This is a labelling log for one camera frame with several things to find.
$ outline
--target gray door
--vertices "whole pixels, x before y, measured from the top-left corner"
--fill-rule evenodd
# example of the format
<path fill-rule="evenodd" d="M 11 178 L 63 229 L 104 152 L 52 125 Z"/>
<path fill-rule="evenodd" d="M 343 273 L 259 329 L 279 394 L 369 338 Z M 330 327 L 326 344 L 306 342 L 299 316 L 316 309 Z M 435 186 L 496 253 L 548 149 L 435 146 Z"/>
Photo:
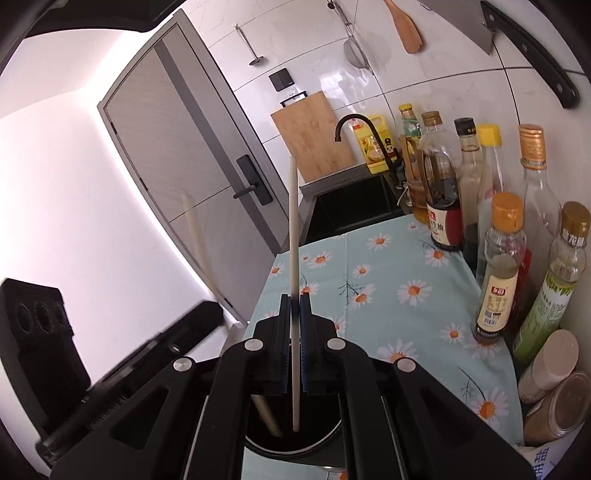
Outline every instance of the gray door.
<path fill-rule="evenodd" d="M 287 192 L 182 11 L 130 62 L 99 110 L 181 252 L 248 321 L 287 237 Z M 236 163 L 244 155 L 271 193 L 267 205 L 254 193 L 233 197 L 249 186 Z"/>

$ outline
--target bottle cap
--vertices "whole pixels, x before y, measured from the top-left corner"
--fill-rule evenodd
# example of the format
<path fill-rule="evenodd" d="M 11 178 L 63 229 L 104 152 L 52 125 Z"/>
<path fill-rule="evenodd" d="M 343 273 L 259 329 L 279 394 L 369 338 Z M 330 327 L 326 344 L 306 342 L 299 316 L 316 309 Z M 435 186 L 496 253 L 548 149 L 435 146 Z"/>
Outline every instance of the bottle cap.
<path fill-rule="evenodd" d="M 579 359 L 579 344 L 568 330 L 556 330 L 548 337 L 531 366 L 534 383 L 552 390 L 574 370 Z"/>
<path fill-rule="evenodd" d="M 501 129 L 495 124 L 480 124 L 477 127 L 478 141 L 483 147 L 500 147 L 503 144 Z"/>
<path fill-rule="evenodd" d="M 581 425 L 591 401 L 591 381 L 583 372 L 574 372 L 554 390 L 548 425 L 560 435 Z"/>
<path fill-rule="evenodd" d="M 521 124 L 519 126 L 521 164 L 530 170 L 546 169 L 546 143 L 544 129 L 539 125 Z"/>
<path fill-rule="evenodd" d="M 466 135 L 476 135 L 476 125 L 474 125 L 473 118 L 456 118 L 453 123 L 455 124 L 456 132 L 460 137 L 465 137 Z"/>
<path fill-rule="evenodd" d="M 573 247 L 587 243 L 591 213 L 579 202 L 566 202 L 562 207 L 560 230 L 562 238 Z"/>
<path fill-rule="evenodd" d="M 435 125 L 441 125 L 443 123 L 441 121 L 441 115 L 436 110 L 432 112 L 425 112 L 421 116 L 423 117 L 425 127 L 434 127 Z"/>
<path fill-rule="evenodd" d="M 523 201 L 514 193 L 497 193 L 492 198 L 491 220 L 501 232 L 518 232 L 523 227 Z"/>

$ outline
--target wooden cutting board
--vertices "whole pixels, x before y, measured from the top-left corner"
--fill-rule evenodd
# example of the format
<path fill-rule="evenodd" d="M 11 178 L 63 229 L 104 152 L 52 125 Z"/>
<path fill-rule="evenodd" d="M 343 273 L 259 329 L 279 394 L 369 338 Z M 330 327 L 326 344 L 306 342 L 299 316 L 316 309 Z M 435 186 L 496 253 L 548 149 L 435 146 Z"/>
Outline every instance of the wooden cutting board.
<path fill-rule="evenodd" d="M 306 183 L 355 165 L 346 138 L 335 142 L 337 120 L 324 92 L 292 103 L 271 118 Z"/>

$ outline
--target wooden spoon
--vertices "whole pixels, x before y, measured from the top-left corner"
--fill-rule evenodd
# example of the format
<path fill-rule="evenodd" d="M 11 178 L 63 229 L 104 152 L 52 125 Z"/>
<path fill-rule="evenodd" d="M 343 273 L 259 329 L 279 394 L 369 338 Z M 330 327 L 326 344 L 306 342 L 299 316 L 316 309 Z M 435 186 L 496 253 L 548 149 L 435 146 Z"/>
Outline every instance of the wooden spoon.
<path fill-rule="evenodd" d="M 404 11 L 400 10 L 392 0 L 384 0 L 384 3 L 392 14 L 394 26 L 398 31 L 404 49 L 407 53 L 418 52 L 423 45 L 423 41 L 412 19 Z"/>

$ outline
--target gold bottle cap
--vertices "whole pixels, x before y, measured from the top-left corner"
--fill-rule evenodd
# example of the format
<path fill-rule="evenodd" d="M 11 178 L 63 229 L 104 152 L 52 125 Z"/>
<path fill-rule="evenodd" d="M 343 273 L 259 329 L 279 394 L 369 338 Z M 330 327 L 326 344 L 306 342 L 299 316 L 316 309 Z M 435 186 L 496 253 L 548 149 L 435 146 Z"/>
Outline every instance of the gold bottle cap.
<path fill-rule="evenodd" d="M 492 226 L 505 233 L 516 233 L 523 227 L 523 201 L 514 193 L 497 193 L 492 198 Z"/>
<path fill-rule="evenodd" d="M 521 146 L 521 165 L 530 170 L 546 169 L 546 143 L 544 129 L 539 125 L 521 124 L 519 126 Z"/>
<path fill-rule="evenodd" d="M 437 111 L 425 112 L 421 116 L 423 117 L 425 127 L 434 127 L 443 123 L 441 121 L 441 115 Z"/>
<path fill-rule="evenodd" d="M 495 124 L 480 124 L 476 127 L 478 141 L 483 147 L 500 147 L 503 144 L 501 130 Z"/>
<path fill-rule="evenodd" d="M 587 244 L 591 213 L 579 202 L 566 202 L 562 207 L 560 230 L 562 238 L 573 247 Z"/>

